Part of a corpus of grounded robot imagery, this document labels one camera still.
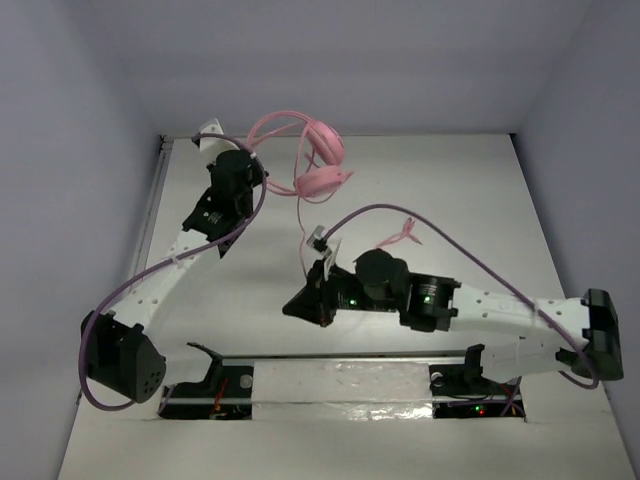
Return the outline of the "pink headphones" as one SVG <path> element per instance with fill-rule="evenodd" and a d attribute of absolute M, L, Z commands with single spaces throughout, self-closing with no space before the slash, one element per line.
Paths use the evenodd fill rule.
<path fill-rule="evenodd" d="M 262 127 L 279 118 L 294 118 L 297 122 L 258 135 Z M 353 175 L 351 171 L 345 171 L 342 167 L 345 146 L 342 138 L 332 127 L 297 111 L 277 111 L 259 119 L 247 134 L 246 142 L 255 150 L 267 139 L 298 126 L 301 127 L 301 132 L 294 161 L 292 186 L 285 187 L 269 180 L 268 190 L 279 196 L 295 197 L 312 204 L 326 202 Z"/>

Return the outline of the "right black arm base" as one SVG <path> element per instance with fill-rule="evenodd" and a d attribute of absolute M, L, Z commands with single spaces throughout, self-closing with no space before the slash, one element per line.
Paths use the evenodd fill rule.
<path fill-rule="evenodd" d="M 466 351 L 416 352 L 428 364 L 429 390 L 436 420 L 515 418 L 526 419 L 520 380 L 503 382 L 483 376 L 483 344 Z"/>

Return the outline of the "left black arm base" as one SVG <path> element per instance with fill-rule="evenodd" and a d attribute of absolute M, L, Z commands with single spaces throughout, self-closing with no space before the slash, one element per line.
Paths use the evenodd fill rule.
<path fill-rule="evenodd" d="M 251 420 L 254 362 L 226 359 L 195 342 L 189 347 L 211 360 L 200 382 L 182 382 L 165 387 L 157 414 L 164 420 Z"/>

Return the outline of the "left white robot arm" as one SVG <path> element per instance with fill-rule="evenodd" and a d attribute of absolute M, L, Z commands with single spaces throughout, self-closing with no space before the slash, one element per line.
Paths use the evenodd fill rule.
<path fill-rule="evenodd" d="M 107 411 L 90 389 L 98 384 L 124 398 L 124 410 L 151 399 L 162 386 L 187 381 L 200 394 L 215 392 L 221 368 L 183 347 L 161 352 L 161 337 L 189 289 L 212 273 L 220 253 L 255 219 L 265 198 L 266 172 L 246 148 L 219 153 L 208 165 L 211 184 L 158 263 L 109 294 L 81 324 L 78 373 L 83 397 Z"/>

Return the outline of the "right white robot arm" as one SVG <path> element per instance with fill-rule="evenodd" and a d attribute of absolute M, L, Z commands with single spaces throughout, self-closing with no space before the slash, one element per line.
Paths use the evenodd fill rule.
<path fill-rule="evenodd" d="M 349 272 L 329 259 L 317 260 L 305 286 L 282 308 L 286 316 L 320 327 L 340 310 L 393 312 L 414 331 L 478 331 L 515 337 L 490 347 L 472 345 L 461 372 L 470 391 L 547 372 L 599 381 L 624 377 L 618 316 L 609 293 L 590 289 L 580 298 L 530 299 L 482 290 L 453 278 L 414 273 L 407 263 L 369 250 Z"/>

